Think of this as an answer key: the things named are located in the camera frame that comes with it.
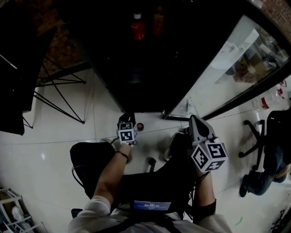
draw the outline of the cabinet door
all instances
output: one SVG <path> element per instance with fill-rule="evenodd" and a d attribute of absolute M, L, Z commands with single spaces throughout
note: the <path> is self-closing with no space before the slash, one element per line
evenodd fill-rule
<path fill-rule="evenodd" d="M 182 100 L 164 112 L 164 118 L 182 120 L 196 114 L 210 119 L 261 94 L 291 74 L 289 41 L 261 10 L 250 3 L 246 6 L 250 11 L 240 18 Z"/>

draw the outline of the red bottle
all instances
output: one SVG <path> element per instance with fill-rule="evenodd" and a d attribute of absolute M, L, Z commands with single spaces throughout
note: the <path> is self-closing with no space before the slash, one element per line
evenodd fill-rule
<path fill-rule="evenodd" d="M 131 23 L 132 38 L 140 41 L 145 37 L 146 24 L 141 21 L 141 13 L 133 14 L 134 21 Z"/>

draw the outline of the glass panel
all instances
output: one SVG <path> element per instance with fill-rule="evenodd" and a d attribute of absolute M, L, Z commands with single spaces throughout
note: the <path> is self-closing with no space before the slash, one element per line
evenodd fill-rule
<path fill-rule="evenodd" d="M 278 69 L 289 56 L 258 24 L 243 16 L 172 117 L 201 117 Z"/>

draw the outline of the white tile floor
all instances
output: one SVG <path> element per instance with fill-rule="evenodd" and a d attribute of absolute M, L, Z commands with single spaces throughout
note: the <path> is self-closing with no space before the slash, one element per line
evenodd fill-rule
<path fill-rule="evenodd" d="M 24 136 L 0 132 L 0 184 L 22 195 L 36 222 L 43 222 L 50 233 L 66 232 L 72 208 L 83 208 L 88 201 L 83 189 L 71 174 L 70 148 L 78 142 L 98 142 L 116 136 L 116 123 L 121 112 L 92 70 L 77 73 L 87 84 L 60 85 L 59 89 L 76 113 L 85 119 L 82 125 L 58 111 L 36 102 L 36 109 L 26 117 L 34 128 Z M 44 96 L 65 111 L 69 108 L 53 87 L 43 90 Z M 248 173 L 255 155 L 238 158 L 241 150 L 255 143 L 250 130 L 242 122 L 257 121 L 259 114 L 250 103 L 235 108 L 212 120 L 216 135 L 225 143 L 229 160 L 212 173 L 217 198 L 217 213 L 225 215 L 233 232 L 265 232 L 279 211 L 286 205 L 289 190 L 271 185 L 262 197 L 248 194 L 239 198 L 240 179 Z M 133 161 L 126 174 L 146 171 L 146 158 L 163 166 L 162 153 L 171 136 L 187 126 L 187 122 L 161 120 L 159 113 L 137 113 L 136 121 L 145 125 L 133 148 Z"/>

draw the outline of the person sitting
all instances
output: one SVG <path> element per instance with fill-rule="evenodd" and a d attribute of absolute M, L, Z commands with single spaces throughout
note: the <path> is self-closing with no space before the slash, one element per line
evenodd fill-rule
<path fill-rule="evenodd" d="M 128 204 L 119 205 L 125 200 L 130 201 L 133 193 L 141 192 L 142 188 L 142 195 L 154 193 L 157 198 L 166 198 L 174 192 L 176 195 L 183 194 L 185 187 L 193 190 L 192 181 L 203 174 L 191 167 L 189 171 L 193 174 L 185 177 L 189 159 L 183 147 L 188 139 L 189 136 L 180 133 L 174 136 L 170 146 L 172 157 L 158 171 L 128 176 L 124 176 L 124 169 L 131 153 L 130 145 L 122 144 L 118 151 L 108 142 L 74 145 L 70 151 L 71 159 L 75 167 L 79 166 L 76 173 L 91 200 L 70 222 L 67 232 L 230 233 L 224 217 L 215 214 L 211 173 L 195 189 L 192 207 L 196 210 L 196 224 L 183 220 L 184 211 L 166 214 L 150 210 L 131 212 L 130 208 L 126 208 Z M 188 204 L 189 190 L 186 190 L 186 202 L 181 200 L 177 207 Z"/>
<path fill-rule="evenodd" d="M 290 171 L 290 158 L 283 146 L 266 146 L 265 147 L 265 171 L 251 171 L 249 175 L 245 175 L 242 180 L 239 191 L 243 198 L 247 192 L 251 192 L 257 196 L 263 195 L 272 182 L 282 183 Z"/>

